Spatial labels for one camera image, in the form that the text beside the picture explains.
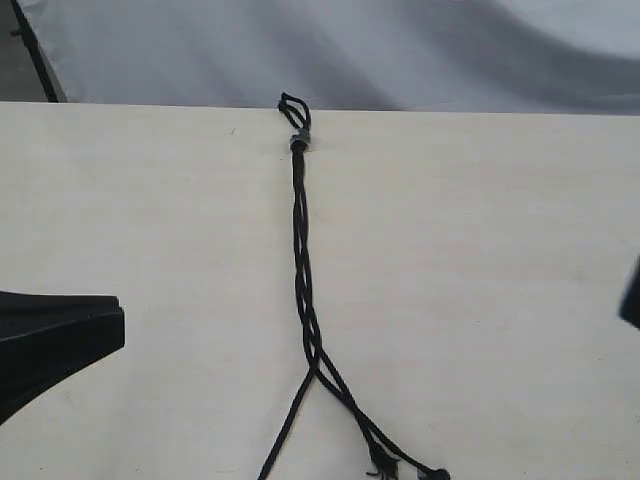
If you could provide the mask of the black backdrop stand pole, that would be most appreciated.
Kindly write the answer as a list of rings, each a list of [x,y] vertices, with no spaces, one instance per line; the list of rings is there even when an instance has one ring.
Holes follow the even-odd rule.
[[[40,44],[17,0],[10,0],[10,5],[17,21],[17,27],[10,31],[10,36],[20,38],[38,77],[41,88],[49,103],[58,103],[59,97],[52,78],[48,72]]]

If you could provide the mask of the white backdrop cloth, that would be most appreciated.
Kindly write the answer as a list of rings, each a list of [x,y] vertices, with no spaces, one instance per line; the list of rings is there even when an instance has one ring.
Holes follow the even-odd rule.
[[[24,1],[71,102],[639,110],[635,1]]]

